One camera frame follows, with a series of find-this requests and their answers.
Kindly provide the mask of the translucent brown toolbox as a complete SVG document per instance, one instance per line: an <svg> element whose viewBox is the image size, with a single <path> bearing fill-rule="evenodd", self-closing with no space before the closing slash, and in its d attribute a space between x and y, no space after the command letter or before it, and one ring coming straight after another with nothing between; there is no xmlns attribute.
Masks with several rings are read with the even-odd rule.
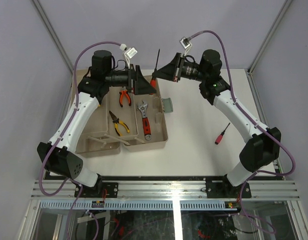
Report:
<svg viewBox="0 0 308 240"><path fill-rule="evenodd" d="M130 152L140 152L161 149L165 147L168 140L168 132L166 121L161 104L161 94L134 95L134 105L136 111L138 136L132 140L124 141L105 134L102 138L88 137L87 139L79 139L76 153L86 157L100 157L115 155L125 147ZM143 132L142 116L137 108L137 104L145 100L148 103L146 112L151 129L151 139L145 140Z"/></svg>

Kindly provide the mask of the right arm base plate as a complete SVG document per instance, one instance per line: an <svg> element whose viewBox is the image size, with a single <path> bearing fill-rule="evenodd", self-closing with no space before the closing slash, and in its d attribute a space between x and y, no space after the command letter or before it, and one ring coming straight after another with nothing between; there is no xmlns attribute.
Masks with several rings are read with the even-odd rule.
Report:
<svg viewBox="0 0 308 240"><path fill-rule="evenodd" d="M251 190L248 183L242 187L242 184L239 186L232 186L226 180L217 177L206 177L205 178L205 188L208 199L243 199L251 198Z"/></svg>

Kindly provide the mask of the red handled adjustable wrench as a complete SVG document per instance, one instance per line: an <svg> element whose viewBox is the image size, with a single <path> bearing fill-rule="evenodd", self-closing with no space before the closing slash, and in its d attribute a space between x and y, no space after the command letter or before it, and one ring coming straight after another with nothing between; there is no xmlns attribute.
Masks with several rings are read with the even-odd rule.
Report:
<svg viewBox="0 0 308 240"><path fill-rule="evenodd" d="M149 120L147 117L147 109L148 103L145 100L142 100L141 103L137 104L137 108L141 113L142 116L142 123L143 123L143 132L144 132L144 137L145 140L149 141L151 139L151 129L150 129L150 124L149 124Z"/></svg>

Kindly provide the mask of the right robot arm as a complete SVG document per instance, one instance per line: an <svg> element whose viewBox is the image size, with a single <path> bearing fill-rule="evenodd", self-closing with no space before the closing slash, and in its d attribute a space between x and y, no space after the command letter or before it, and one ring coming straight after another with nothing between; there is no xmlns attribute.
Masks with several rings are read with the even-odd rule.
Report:
<svg viewBox="0 0 308 240"><path fill-rule="evenodd" d="M177 53L169 64L155 70L153 76L171 82L181 78L198 81L203 98L220 110L239 131L245 146L239 154L239 163L225 175L226 182L221 188L225 196L233 197L253 173L279 157L281 132L275 127L269 128L241 106L231 95L231 86L220 75L221 67L220 54L212 49L203 52L199 63L188 61L187 57Z"/></svg>

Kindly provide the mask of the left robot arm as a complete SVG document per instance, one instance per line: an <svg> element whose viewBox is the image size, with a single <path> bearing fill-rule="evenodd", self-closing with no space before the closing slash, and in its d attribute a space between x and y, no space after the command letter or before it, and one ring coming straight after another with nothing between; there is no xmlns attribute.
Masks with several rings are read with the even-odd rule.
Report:
<svg viewBox="0 0 308 240"><path fill-rule="evenodd" d="M92 56L89 76L78 83L78 94L61 126L47 143L41 142L37 147L45 170L86 186L86 192L92 197L102 194L101 177L88 169L75 151L89 118L111 87L123 87L135 95L156 93L142 75L139 65L115 70L112 53L97 50Z"/></svg>

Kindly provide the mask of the yellow handled pliers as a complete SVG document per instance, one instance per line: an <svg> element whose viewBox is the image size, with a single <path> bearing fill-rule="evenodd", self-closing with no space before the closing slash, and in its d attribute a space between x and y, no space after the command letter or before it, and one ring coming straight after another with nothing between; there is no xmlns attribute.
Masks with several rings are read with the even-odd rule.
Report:
<svg viewBox="0 0 308 240"><path fill-rule="evenodd" d="M128 134L130 133L129 127L123 121L121 121L118 117L116 117L111 111L109 111L109 114L110 114L112 122L114 124L116 134L119 137L122 136L121 132L119 131L119 125L123 126Z"/></svg>

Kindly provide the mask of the orange handled long-nose pliers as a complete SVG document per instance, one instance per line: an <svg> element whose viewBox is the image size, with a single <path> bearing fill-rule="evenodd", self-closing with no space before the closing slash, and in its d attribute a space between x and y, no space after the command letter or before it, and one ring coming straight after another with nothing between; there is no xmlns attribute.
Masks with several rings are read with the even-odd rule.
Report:
<svg viewBox="0 0 308 240"><path fill-rule="evenodd" d="M122 87L121 90L119 91L119 105L122 108L123 107L123 101L124 99L127 100L128 106L132 105L132 100L131 97L129 96L128 90L125 87Z"/></svg>

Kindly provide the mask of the red handled screwdriver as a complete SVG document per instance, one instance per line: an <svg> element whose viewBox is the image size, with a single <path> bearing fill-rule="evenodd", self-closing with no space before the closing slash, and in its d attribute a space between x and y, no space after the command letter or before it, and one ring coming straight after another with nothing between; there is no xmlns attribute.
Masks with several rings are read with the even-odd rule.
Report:
<svg viewBox="0 0 308 240"><path fill-rule="evenodd" d="M160 49L158 50L158 53L157 53L156 64L155 64L155 68L154 68L154 71L153 71L153 73L152 73L152 78L151 78L151 81L150 81L150 85L151 85L153 88L156 88L156 77L155 77L155 72L157 71L159 56L160 56Z"/></svg>

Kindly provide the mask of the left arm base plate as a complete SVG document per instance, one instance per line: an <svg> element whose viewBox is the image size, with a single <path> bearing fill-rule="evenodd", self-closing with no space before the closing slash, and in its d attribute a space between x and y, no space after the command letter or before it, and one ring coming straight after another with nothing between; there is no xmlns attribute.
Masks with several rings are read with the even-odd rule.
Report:
<svg viewBox="0 0 308 240"><path fill-rule="evenodd" d="M102 182L100 189L98 189L97 186L95 187L83 186L80 198L98 198L98 199L117 198L118 186L119 184L117 182Z"/></svg>

